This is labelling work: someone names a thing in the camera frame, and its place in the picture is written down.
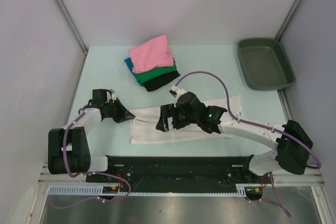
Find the white t shirt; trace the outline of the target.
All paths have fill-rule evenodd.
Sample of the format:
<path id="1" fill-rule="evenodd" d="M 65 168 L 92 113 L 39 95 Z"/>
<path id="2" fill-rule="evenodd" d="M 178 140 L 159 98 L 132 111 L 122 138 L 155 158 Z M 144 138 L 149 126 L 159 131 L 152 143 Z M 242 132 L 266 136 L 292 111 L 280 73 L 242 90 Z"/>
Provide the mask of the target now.
<path id="1" fill-rule="evenodd" d="M 159 121 L 160 108 L 150 107 L 132 110 L 135 119 L 131 122 L 131 144 L 162 144 L 199 140 L 216 137 L 216 133 L 208 134 L 197 125 L 192 124 L 182 129 L 170 128 L 168 132 L 156 129 Z"/>

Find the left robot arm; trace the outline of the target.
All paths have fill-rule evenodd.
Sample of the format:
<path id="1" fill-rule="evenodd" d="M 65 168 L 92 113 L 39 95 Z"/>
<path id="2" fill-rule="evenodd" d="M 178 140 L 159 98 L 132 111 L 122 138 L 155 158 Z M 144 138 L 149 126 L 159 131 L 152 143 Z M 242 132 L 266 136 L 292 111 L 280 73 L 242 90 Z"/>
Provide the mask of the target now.
<path id="1" fill-rule="evenodd" d="M 113 90 L 95 89 L 92 98 L 79 109 L 77 118 L 62 128 L 49 131 L 49 172 L 70 177 L 98 172 L 103 181 L 112 181 L 116 169 L 108 164 L 107 156 L 91 154 L 87 140 L 89 133 L 105 119 L 119 124 L 135 119 L 135 115 L 123 106 Z"/>

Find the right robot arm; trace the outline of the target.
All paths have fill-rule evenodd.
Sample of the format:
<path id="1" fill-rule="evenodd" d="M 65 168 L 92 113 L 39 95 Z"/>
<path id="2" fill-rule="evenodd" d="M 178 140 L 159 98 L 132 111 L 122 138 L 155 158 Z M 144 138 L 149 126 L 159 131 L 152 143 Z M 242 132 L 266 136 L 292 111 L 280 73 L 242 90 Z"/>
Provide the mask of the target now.
<path id="1" fill-rule="evenodd" d="M 172 94 L 175 103 L 160 107 L 155 127 L 158 131 L 179 130 L 195 124 L 208 134 L 240 136 L 269 147 L 268 152 L 253 154 L 242 169 L 243 179 L 249 183 L 280 169 L 295 175 L 305 173 L 313 143 L 298 122 L 289 120 L 286 124 L 271 126 L 239 117 L 228 107 L 205 105 L 192 92 Z"/>

